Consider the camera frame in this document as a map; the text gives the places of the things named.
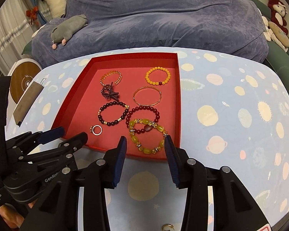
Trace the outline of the grey plush mouse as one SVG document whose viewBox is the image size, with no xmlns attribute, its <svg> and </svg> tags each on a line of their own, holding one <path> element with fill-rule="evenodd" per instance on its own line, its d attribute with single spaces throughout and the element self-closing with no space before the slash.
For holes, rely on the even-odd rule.
<svg viewBox="0 0 289 231">
<path fill-rule="evenodd" d="M 76 15 L 63 21 L 53 28 L 50 34 L 52 49 L 56 49 L 58 44 L 65 46 L 72 36 L 85 26 L 87 26 L 87 17 L 84 14 Z"/>
</svg>

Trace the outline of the beige cookie plush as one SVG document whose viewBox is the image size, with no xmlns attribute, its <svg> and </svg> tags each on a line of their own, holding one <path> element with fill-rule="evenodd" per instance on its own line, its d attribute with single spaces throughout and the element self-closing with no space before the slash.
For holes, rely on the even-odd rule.
<svg viewBox="0 0 289 231">
<path fill-rule="evenodd" d="M 269 28 L 273 31 L 277 39 L 282 43 L 286 48 L 289 48 L 289 38 L 288 36 L 272 21 L 268 22 Z"/>
</svg>

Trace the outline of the white plush toy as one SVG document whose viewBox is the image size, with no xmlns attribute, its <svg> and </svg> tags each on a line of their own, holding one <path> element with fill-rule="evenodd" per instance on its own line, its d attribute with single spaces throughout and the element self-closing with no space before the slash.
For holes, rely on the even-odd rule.
<svg viewBox="0 0 289 231">
<path fill-rule="evenodd" d="M 261 18 L 262 18 L 263 23 L 264 23 L 264 25 L 265 25 L 265 30 L 264 30 L 263 34 L 264 34 L 266 40 L 267 40 L 268 42 L 270 42 L 270 41 L 272 40 L 272 35 L 273 35 L 274 33 L 273 33 L 273 31 L 269 28 L 269 24 L 268 24 L 267 18 L 266 18 L 265 16 L 262 16 Z"/>
</svg>

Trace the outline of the green bed frame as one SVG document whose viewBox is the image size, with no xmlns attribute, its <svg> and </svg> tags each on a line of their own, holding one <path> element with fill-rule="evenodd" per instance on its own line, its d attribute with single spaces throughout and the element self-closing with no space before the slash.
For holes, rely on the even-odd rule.
<svg viewBox="0 0 289 231">
<path fill-rule="evenodd" d="M 252 42 L 252 50 L 255 54 L 249 59 L 270 67 L 281 79 L 289 94 L 289 50 L 285 52 L 273 41 L 267 42 L 261 32 Z"/>
</svg>

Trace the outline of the gold bangle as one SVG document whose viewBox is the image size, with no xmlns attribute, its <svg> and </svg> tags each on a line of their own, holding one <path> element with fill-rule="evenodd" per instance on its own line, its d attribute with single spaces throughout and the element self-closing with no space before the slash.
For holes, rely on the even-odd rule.
<svg viewBox="0 0 289 231">
<path fill-rule="evenodd" d="M 162 100 L 162 92 L 153 86 L 137 89 L 133 94 L 133 101 L 139 106 L 156 106 Z"/>
</svg>

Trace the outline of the round wooden white device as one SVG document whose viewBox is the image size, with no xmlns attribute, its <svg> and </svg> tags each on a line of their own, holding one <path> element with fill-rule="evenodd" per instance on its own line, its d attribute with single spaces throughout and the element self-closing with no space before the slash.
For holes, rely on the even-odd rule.
<svg viewBox="0 0 289 231">
<path fill-rule="evenodd" d="M 33 78 L 42 70 L 40 64 L 33 59 L 21 59 L 15 62 L 8 73 L 11 76 L 10 94 L 17 104 Z"/>
</svg>

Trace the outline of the blue planet print sheet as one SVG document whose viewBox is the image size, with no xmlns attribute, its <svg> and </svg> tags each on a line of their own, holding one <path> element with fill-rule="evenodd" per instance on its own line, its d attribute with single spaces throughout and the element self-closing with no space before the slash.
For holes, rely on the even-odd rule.
<svg viewBox="0 0 289 231">
<path fill-rule="evenodd" d="M 205 166 L 227 165 L 272 229 L 289 217 L 289 94 L 268 67 L 240 57 L 176 48 L 182 91 L 182 145 Z M 179 230 L 185 190 L 166 163 L 127 159 L 106 193 L 112 230 Z"/>
</svg>

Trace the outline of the dark purple bead strand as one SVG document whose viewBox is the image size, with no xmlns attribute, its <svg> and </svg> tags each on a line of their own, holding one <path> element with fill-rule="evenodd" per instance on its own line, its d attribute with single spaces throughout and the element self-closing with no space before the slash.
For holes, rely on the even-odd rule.
<svg viewBox="0 0 289 231">
<path fill-rule="evenodd" d="M 111 84 L 104 85 L 102 87 L 101 94 L 107 100 L 119 101 L 119 93 L 114 91 L 113 82 Z"/>
</svg>

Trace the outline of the red shallow cardboard box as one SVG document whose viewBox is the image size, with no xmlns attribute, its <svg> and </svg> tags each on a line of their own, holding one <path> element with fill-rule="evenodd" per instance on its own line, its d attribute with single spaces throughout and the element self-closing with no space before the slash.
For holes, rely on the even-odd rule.
<svg viewBox="0 0 289 231">
<path fill-rule="evenodd" d="M 107 100 L 102 87 L 113 82 L 119 101 Z M 156 106 L 133 101 L 140 87 L 162 92 Z M 68 92 L 54 120 L 65 138 L 86 132 L 87 146 L 99 151 L 114 147 L 125 136 L 127 154 L 150 160 L 165 160 L 164 134 L 175 144 L 181 138 L 181 85 L 175 53 L 125 53 L 92 58 Z"/>
</svg>

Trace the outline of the small gold hoop earring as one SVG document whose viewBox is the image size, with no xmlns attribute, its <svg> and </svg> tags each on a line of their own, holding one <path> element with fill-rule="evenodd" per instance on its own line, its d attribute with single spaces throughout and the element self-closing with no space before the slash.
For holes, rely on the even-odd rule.
<svg viewBox="0 0 289 231">
<path fill-rule="evenodd" d="M 174 225 L 172 224 L 164 224 L 162 226 L 162 231 L 172 231 L 174 230 Z"/>
</svg>

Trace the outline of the red monkey plush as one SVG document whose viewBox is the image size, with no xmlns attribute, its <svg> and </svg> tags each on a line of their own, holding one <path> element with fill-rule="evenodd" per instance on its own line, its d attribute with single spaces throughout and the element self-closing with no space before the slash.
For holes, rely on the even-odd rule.
<svg viewBox="0 0 289 231">
<path fill-rule="evenodd" d="M 271 21 L 288 35 L 289 31 L 286 28 L 287 22 L 285 21 L 285 15 L 287 14 L 285 4 L 280 0 L 268 0 L 268 7 L 271 10 Z"/>
</svg>

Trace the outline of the purple-grey velvet blanket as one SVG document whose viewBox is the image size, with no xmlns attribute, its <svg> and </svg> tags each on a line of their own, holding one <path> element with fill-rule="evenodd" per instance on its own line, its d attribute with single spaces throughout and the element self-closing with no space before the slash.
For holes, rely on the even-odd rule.
<svg viewBox="0 0 289 231">
<path fill-rule="evenodd" d="M 66 18 L 87 26 L 66 45 L 51 47 L 53 19 L 32 40 L 42 66 L 84 55 L 142 47 L 205 49 L 263 62 L 269 52 L 260 12 L 250 0 L 68 0 Z"/>
</svg>

